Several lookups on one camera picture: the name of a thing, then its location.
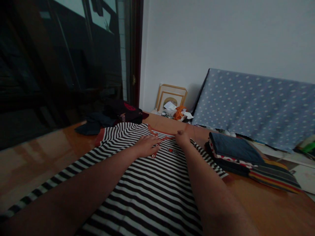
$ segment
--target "stack of folded clothes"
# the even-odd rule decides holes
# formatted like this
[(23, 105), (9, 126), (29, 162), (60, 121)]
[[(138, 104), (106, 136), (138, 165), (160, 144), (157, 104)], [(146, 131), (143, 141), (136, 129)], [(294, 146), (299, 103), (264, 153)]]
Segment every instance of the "stack of folded clothes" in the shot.
[(301, 192), (301, 186), (285, 165), (262, 158), (246, 140), (211, 132), (209, 138), (207, 150), (223, 170), (276, 189)]

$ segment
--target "wooden picture frame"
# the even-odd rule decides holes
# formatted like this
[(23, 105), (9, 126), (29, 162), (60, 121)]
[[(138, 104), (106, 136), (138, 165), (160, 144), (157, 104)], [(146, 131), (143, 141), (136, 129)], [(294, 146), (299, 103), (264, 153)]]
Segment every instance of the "wooden picture frame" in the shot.
[(181, 102), (181, 105), (184, 105), (185, 100), (186, 100), (186, 96), (187, 96), (187, 90), (185, 88), (173, 86), (173, 85), (162, 84), (162, 85), (160, 85), (160, 87), (158, 89), (157, 101), (156, 101), (156, 105), (155, 105), (155, 108), (158, 111), (160, 108), (160, 100), (161, 100), (163, 92), (171, 93), (175, 96), (178, 96), (178, 95), (183, 96), (183, 100)]
[(169, 101), (172, 102), (175, 106), (179, 107), (184, 102), (184, 95), (163, 91), (161, 94), (160, 101), (158, 103), (157, 110), (158, 111), (164, 110), (164, 105)]

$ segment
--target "forearm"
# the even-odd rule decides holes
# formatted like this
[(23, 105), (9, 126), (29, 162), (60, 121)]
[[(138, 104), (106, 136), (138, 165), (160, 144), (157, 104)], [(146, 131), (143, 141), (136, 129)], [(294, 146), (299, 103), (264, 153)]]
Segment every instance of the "forearm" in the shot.
[(205, 235), (256, 235), (240, 202), (192, 146), (183, 148), (194, 198)]
[(109, 196), (136, 159), (132, 148), (51, 189), (10, 218), (2, 229), (14, 235), (73, 235)]

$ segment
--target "blue polka dot cushion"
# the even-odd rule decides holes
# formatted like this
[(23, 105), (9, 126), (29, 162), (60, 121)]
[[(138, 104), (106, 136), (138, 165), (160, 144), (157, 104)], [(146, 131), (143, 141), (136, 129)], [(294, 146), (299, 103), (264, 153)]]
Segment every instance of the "blue polka dot cushion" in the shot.
[(315, 134), (315, 84), (209, 69), (193, 125), (226, 129), (280, 150)]

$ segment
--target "black and white striped t-shirt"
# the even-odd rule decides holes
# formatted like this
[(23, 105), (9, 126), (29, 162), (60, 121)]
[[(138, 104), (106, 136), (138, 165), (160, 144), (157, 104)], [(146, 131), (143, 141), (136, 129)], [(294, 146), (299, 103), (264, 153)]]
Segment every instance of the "black and white striped t-shirt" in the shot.
[[(202, 235), (184, 153), (173, 135), (153, 130), (148, 124), (119, 123), (103, 129), (99, 147), (22, 198), (2, 220), (75, 174), (133, 146), (143, 135), (163, 139), (162, 148), (155, 158), (139, 158), (130, 165), (77, 235)], [(191, 143), (221, 178), (228, 175), (199, 145)]]

